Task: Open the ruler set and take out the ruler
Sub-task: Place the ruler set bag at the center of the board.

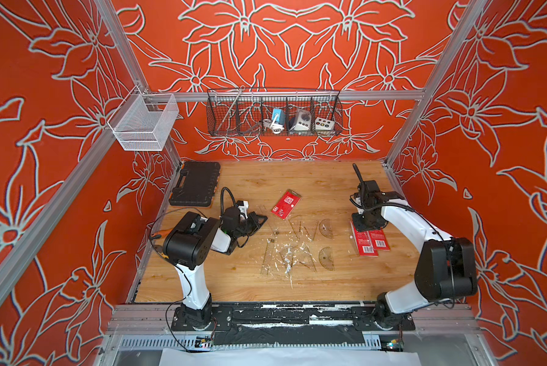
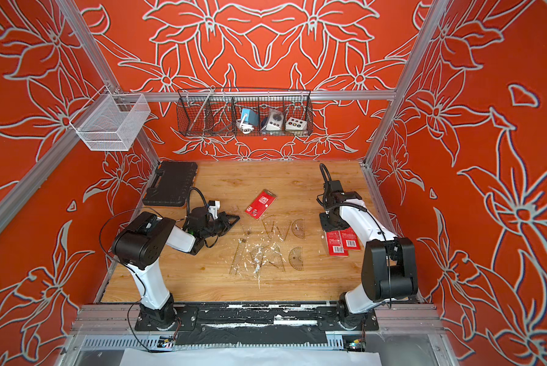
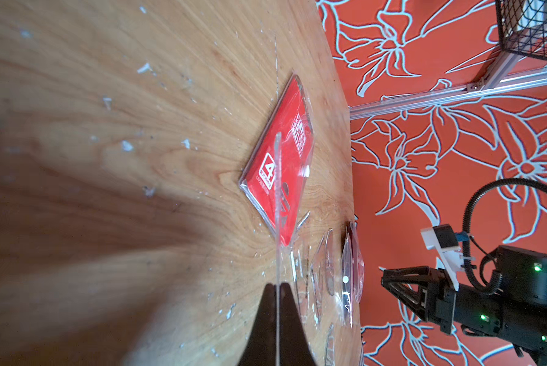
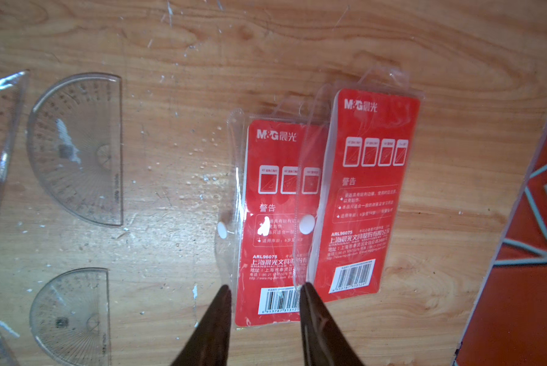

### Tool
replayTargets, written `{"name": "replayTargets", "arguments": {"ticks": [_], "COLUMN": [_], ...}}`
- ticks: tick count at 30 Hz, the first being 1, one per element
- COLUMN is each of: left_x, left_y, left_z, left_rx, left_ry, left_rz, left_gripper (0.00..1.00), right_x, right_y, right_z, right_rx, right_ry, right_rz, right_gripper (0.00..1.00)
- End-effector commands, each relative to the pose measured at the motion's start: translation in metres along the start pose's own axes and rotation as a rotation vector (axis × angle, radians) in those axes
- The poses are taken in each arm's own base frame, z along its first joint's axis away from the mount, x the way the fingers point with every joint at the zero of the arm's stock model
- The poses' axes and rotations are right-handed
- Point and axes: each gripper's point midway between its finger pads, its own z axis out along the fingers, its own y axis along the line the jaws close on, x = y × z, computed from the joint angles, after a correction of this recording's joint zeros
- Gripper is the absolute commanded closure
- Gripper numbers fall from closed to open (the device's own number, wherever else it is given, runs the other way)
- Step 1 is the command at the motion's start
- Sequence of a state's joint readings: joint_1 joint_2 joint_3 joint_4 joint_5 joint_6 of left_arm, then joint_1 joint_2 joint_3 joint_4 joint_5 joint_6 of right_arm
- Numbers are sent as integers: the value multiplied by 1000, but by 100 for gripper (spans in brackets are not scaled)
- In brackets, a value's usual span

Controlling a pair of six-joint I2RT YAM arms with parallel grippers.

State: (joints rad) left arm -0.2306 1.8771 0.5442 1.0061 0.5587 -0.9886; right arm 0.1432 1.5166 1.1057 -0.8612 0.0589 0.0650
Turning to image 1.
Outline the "clear triangle ruler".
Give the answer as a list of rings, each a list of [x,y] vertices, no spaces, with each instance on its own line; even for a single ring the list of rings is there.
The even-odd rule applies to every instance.
[[[306,219],[302,216],[289,219],[293,235],[300,240],[314,242],[319,231],[320,221]]]
[[[316,261],[308,249],[301,249],[295,256],[295,262],[297,265],[303,265],[310,271],[317,272]]]

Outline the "clear protractor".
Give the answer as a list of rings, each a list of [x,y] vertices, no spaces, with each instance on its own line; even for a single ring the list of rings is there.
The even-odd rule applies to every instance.
[[[333,250],[330,246],[324,247],[319,251],[319,264],[327,271],[335,270]]]
[[[330,219],[324,219],[319,222],[319,232],[327,239],[334,238],[334,231]]]

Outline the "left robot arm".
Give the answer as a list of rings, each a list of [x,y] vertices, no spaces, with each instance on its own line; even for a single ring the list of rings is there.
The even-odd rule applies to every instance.
[[[204,270],[209,253],[231,255],[266,223],[267,216],[250,211],[247,201],[236,200],[224,187],[220,191],[219,217],[188,211],[168,233],[161,257],[179,272],[182,314],[192,328],[206,329],[212,322],[212,294]]]

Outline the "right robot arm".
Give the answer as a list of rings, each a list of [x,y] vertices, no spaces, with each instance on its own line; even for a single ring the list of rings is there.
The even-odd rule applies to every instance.
[[[357,209],[351,215],[351,230],[359,253],[369,255],[387,248],[379,234],[390,224],[419,253],[411,282],[377,296],[374,323],[389,330],[417,310],[475,295],[478,285],[473,243],[439,229],[398,192],[383,192],[376,181],[363,179],[356,164],[353,169],[359,184],[350,197]]]

